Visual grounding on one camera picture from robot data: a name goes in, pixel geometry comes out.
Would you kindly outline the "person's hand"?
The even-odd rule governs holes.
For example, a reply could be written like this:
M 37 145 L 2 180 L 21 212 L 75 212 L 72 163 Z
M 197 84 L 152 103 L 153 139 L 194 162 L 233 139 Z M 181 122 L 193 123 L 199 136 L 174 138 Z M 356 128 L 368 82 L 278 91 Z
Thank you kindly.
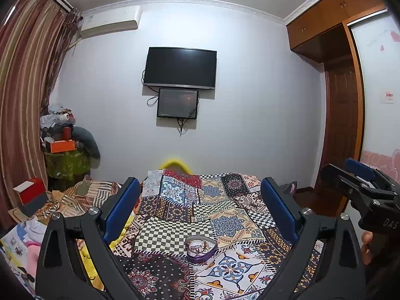
M 373 241 L 373 233 L 365 231 L 361 236 L 362 247 L 361 257 L 364 265 L 369 265 L 373 259 L 374 254 L 371 252 L 370 244 Z

